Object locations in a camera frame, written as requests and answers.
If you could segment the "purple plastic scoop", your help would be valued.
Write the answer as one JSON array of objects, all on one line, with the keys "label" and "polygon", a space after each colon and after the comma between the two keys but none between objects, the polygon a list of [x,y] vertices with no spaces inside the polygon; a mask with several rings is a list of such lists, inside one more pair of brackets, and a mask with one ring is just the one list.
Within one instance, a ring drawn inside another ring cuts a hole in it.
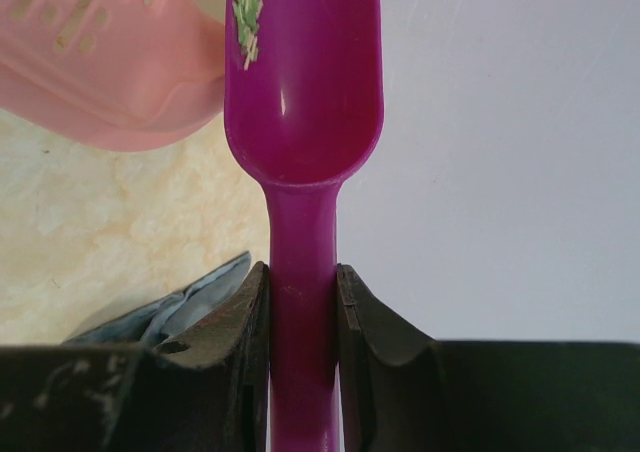
[{"label": "purple plastic scoop", "polygon": [[339,447],[336,202],[384,117],[380,0],[264,0],[258,56],[225,15],[224,126],[270,223],[270,444]]}]

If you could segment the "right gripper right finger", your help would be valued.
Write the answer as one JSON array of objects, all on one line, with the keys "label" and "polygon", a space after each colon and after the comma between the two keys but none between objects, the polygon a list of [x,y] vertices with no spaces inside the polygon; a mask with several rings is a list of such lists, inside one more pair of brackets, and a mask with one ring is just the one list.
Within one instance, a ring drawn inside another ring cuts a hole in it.
[{"label": "right gripper right finger", "polygon": [[427,337],[349,265],[337,269],[337,317],[345,449],[433,451]]}]

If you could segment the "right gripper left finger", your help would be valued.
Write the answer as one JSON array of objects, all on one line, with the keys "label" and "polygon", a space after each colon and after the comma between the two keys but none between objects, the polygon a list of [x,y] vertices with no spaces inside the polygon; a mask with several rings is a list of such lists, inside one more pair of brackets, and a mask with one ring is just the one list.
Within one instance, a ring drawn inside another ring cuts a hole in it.
[{"label": "right gripper left finger", "polygon": [[264,451],[269,371],[269,269],[155,350],[168,360],[161,451]]}]

